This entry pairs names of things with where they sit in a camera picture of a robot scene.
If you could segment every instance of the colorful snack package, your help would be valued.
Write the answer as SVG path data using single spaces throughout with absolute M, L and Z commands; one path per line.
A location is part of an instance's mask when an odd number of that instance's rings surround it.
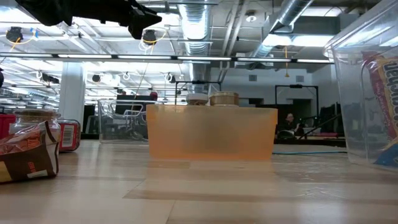
M 56 176 L 59 140 L 47 121 L 0 139 L 0 182 Z
M 398 58 L 376 52 L 363 52 L 363 58 L 390 140 L 375 164 L 398 167 Z

